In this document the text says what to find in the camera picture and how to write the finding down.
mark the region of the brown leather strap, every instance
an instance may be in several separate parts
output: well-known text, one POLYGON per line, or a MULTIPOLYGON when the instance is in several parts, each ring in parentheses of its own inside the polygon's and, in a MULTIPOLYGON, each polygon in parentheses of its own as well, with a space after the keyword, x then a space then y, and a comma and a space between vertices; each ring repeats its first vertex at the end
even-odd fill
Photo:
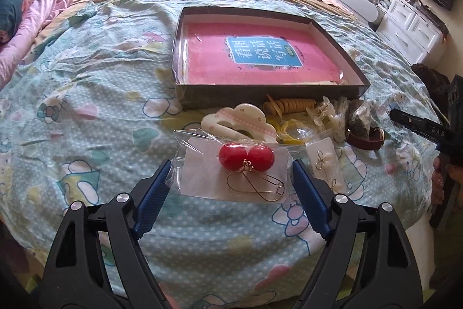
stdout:
POLYGON ((346 142, 358 149, 378 151, 384 144, 384 130, 381 127, 371 128, 370 139, 367 140, 355 136, 349 129, 347 129, 346 142))

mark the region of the cardboard box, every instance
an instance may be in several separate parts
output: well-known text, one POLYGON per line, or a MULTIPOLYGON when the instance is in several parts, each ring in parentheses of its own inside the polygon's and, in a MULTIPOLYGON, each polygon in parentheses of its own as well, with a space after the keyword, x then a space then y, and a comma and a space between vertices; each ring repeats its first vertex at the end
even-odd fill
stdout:
POLYGON ((184 109, 261 106, 267 94, 355 99, 370 86, 314 20, 254 9, 185 7, 172 69, 184 109))

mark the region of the tv stand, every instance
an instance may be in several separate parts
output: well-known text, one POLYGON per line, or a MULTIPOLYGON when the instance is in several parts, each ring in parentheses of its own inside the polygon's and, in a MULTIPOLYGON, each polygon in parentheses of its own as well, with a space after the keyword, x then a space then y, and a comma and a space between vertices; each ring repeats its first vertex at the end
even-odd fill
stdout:
POLYGON ((447 48, 443 33, 406 0, 392 0, 376 32, 411 65, 434 68, 447 48))

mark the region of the white card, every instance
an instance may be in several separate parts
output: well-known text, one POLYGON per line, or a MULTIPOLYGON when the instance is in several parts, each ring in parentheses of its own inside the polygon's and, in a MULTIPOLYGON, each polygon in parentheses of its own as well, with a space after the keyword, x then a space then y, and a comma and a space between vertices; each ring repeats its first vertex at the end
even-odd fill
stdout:
MULTIPOLYGON (((251 203, 283 203, 286 199, 286 180, 288 177, 288 150, 284 147, 272 146, 275 154, 275 162, 266 172, 246 173, 254 187, 262 194, 264 198, 257 194, 243 174, 234 172, 230 178, 230 185, 235 189, 232 190, 227 184, 227 177, 232 172, 225 169, 218 161, 218 153, 223 144, 216 140, 204 138, 190 138, 189 147, 185 154, 185 162, 180 179, 180 193, 193 197, 201 197, 215 200, 227 200, 229 202, 251 202, 251 203), (278 186, 266 182, 260 176, 267 174, 282 182, 285 186, 278 186)), ((264 176, 266 179, 277 183, 275 179, 264 176)))
POLYGON ((331 138, 306 145, 306 151, 315 178, 325 181, 335 193, 346 193, 346 182, 331 138))

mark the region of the light blue bedsheet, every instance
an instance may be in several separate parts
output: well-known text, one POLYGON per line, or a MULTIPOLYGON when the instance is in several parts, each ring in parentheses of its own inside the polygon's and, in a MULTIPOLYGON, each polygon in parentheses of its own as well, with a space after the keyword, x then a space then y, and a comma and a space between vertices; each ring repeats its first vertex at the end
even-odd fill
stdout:
MULTIPOLYGON (((339 145, 358 203, 390 202, 404 226, 429 206, 434 146, 394 127, 398 107, 437 120, 409 64, 367 27, 277 0, 121 0, 90 4, 35 49, 0 92, 0 213, 12 235, 45 263, 74 200, 105 203, 175 154, 173 130, 205 111, 182 112, 170 65, 184 6, 276 10, 315 19, 371 82, 365 99, 386 132, 379 152, 339 145)), ((122 287, 106 235, 105 263, 122 287)), ((323 242, 297 202, 215 202, 170 193, 140 241, 161 288, 181 308, 255 306, 300 293, 323 242)), ((353 261, 358 261, 356 249, 353 261)))

